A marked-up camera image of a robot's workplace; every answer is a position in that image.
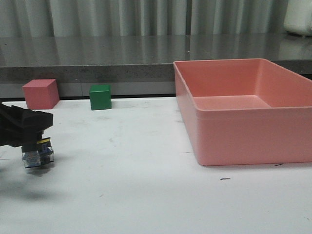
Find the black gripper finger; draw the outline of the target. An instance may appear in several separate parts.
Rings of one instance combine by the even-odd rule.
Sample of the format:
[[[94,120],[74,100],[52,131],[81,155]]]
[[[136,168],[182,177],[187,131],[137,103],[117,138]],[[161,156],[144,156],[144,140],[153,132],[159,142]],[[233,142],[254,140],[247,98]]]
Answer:
[[[23,152],[37,150],[44,130],[53,125],[53,114],[0,105],[0,145],[22,147]]]

